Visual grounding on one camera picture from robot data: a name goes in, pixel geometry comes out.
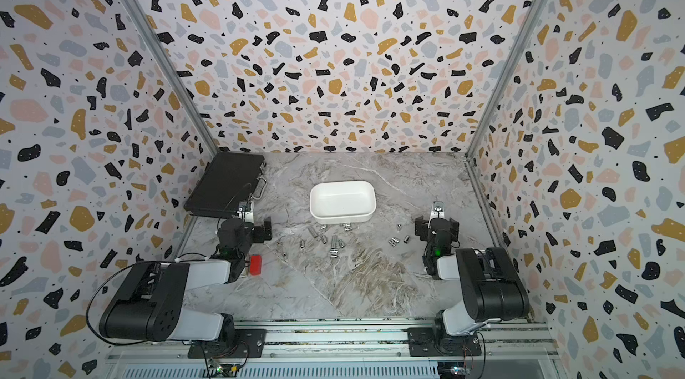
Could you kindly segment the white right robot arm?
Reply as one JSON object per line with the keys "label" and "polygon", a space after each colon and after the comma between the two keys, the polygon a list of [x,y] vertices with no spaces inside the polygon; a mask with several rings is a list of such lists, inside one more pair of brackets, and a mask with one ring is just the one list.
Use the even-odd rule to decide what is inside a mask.
{"label": "white right robot arm", "polygon": [[460,301],[433,322],[437,342],[471,336],[487,325],[528,316],[526,288],[502,247],[457,248],[460,224],[433,213],[415,219],[415,236],[426,244],[422,261],[438,281],[458,284]]}

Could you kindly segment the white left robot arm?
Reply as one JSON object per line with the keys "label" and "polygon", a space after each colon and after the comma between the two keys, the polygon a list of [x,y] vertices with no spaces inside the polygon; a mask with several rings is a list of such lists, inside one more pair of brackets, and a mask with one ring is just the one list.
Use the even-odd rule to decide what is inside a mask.
{"label": "white left robot arm", "polygon": [[235,322],[230,314],[205,313],[184,306],[186,292],[231,284],[245,267],[253,245],[272,239],[272,221],[255,225],[232,217],[219,225],[214,254],[190,261],[140,261],[124,278],[101,316],[96,333],[120,345],[191,341],[231,349]]}

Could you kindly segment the long chrome deep socket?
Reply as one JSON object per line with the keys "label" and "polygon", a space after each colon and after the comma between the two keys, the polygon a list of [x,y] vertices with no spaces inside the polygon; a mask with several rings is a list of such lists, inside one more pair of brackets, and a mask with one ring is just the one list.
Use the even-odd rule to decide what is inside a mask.
{"label": "long chrome deep socket", "polygon": [[317,238],[319,237],[319,233],[318,233],[318,231],[317,231],[314,227],[308,226],[307,229],[308,229],[310,235],[311,235],[314,239],[317,239]]}

